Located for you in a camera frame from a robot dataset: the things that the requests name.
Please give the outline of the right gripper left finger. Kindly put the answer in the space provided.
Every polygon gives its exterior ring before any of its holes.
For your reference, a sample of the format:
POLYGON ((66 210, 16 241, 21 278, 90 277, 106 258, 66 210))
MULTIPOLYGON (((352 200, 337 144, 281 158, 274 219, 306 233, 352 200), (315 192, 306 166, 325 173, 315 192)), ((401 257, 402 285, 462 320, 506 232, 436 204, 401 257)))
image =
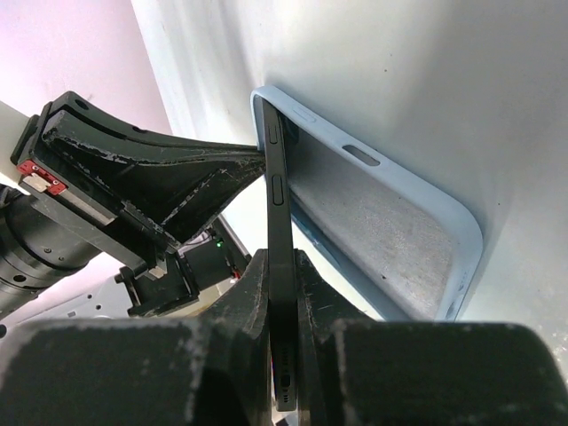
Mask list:
POLYGON ((1 347, 4 425, 267 425, 268 265, 190 318, 29 322, 1 347))

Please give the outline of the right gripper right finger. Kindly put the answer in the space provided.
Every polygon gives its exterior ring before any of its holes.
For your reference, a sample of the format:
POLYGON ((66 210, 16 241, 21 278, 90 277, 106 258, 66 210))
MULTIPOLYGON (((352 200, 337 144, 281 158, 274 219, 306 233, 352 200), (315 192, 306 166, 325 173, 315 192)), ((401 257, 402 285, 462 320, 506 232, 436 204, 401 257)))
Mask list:
POLYGON ((376 321, 296 252, 302 425, 564 425, 548 347, 509 323, 376 321))

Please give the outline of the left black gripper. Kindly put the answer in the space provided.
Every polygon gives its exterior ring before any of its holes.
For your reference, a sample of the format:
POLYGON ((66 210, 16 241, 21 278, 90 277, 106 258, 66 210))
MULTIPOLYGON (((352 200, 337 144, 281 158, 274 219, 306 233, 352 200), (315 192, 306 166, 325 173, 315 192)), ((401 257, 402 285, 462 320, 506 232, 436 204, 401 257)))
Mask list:
POLYGON ((265 172, 254 146, 142 130, 73 91, 32 116, 12 151, 106 216, 105 233, 49 196, 1 187, 1 315, 6 318, 107 253, 132 317, 165 315, 196 300, 178 249, 265 172))

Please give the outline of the black smartphone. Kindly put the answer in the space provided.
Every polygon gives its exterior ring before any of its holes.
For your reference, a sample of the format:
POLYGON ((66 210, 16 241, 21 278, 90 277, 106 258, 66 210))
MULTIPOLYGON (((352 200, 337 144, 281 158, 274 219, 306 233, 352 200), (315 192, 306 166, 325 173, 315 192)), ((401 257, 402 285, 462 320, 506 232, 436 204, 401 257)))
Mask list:
POLYGON ((266 160, 267 242, 270 339, 276 408, 296 410, 297 402, 297 287, 292 221, 286 169, 285 139, 278 111, 262 106, 266 160))

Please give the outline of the light blue phone case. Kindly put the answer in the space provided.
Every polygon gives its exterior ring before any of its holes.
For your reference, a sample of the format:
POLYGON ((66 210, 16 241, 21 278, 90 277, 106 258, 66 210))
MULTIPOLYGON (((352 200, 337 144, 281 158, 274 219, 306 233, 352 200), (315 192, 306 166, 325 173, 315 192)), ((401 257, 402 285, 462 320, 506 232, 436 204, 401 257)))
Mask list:
POLYGON ((270 86, 250 96, 257 143, 277 119, 291 216, 386 320, 453 321, 483 252, 455 198, 270 86))

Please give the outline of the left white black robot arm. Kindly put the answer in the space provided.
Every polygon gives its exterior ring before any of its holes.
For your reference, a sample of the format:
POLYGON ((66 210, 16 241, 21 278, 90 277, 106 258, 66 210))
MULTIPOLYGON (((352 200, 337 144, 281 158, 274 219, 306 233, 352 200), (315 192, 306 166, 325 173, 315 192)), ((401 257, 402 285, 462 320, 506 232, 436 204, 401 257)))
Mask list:
POLYGON ((122 265, 132 315, 193 301, 180 249, 265 171, 253 146, 143 130, 72 91, 25 117, 3 160, 3 316, 103 253, 122 265))

